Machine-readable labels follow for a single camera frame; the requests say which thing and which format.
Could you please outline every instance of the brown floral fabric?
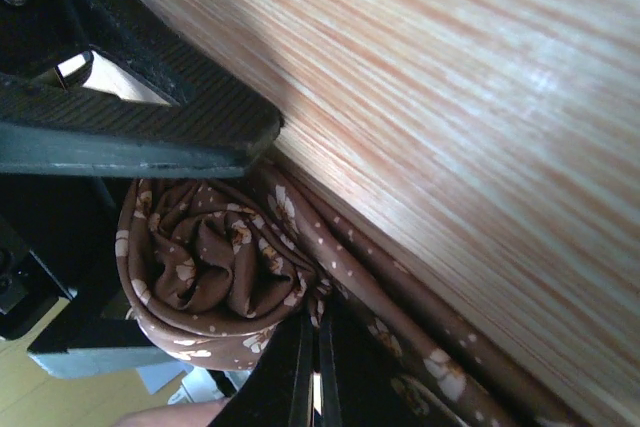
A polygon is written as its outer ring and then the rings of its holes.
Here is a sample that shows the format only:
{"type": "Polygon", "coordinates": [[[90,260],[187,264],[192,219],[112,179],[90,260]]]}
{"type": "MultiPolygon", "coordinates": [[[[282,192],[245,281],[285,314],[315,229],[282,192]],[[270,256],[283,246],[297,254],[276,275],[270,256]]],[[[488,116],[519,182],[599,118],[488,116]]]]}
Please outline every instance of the brown floral fabric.
{"type": "Polygon", "coordinates": [[[139,180],[116,235],[140,328],[176,358],[251,369],[278,322],[336,290],[401,368],[393,389],[450,425],[585,425],[404,266],[295,179],[139,180]]]}

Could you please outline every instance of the wood grain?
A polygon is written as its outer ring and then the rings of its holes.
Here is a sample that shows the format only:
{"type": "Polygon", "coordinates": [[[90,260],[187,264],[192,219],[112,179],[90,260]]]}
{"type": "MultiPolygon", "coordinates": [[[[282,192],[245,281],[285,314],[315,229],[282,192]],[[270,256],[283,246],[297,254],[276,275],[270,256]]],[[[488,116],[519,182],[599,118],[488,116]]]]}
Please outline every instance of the wood grain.
{"type": "Polygon", "coordinates": [[[639,0],[145,0],[595,425],[640,425],[639,0]]]}

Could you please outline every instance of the black clamp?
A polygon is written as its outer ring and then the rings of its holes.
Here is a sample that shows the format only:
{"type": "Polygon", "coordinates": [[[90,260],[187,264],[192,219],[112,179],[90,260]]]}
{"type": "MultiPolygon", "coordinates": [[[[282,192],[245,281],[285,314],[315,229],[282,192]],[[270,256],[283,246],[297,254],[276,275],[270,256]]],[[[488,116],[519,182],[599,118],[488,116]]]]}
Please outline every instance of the black clamp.
{"type": "Polygon", "coordinates": [[[140,0],[0,0],[0,46],[0,172],[235,177],[280,131],[273,104],[140,0]],[[34,80],[91,51],[170,105],[34,80]]]}

